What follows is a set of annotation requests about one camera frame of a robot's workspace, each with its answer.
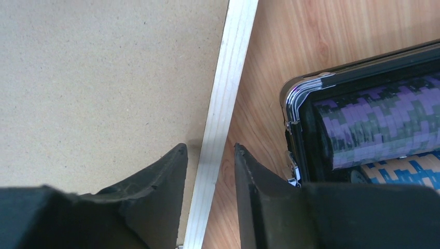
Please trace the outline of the brown cardboard backing board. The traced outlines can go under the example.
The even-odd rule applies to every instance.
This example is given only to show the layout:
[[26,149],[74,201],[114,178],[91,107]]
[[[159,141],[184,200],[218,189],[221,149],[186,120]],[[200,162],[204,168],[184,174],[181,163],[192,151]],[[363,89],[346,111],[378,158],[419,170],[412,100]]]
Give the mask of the brown cardboard backing board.
[[1,1],[1,186],[95,193],[188,147],[182,244],[227,1]]

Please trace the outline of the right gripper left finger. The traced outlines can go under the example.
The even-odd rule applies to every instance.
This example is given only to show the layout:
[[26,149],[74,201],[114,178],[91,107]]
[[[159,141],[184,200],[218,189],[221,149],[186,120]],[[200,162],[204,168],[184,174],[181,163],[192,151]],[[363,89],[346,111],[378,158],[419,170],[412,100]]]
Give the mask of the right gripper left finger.
[[1,188],[1,248],[175,248],[188,165],[177,144],[96,194]]

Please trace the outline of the light wooden picture frame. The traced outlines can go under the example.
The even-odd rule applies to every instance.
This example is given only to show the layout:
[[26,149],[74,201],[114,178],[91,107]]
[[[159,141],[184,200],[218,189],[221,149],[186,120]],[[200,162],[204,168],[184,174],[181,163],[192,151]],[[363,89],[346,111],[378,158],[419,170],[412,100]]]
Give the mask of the light wooden picture frame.
[[182,248],[201,248],[258,1],[229,1]]

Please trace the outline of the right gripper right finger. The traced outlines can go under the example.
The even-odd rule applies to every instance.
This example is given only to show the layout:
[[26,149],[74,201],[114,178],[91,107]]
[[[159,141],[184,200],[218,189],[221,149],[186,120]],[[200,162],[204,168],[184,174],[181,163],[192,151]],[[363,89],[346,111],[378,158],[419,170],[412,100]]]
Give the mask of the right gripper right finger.
[[439,248],[439,194],[417,185],[298,188],[235,145],[242,248]]

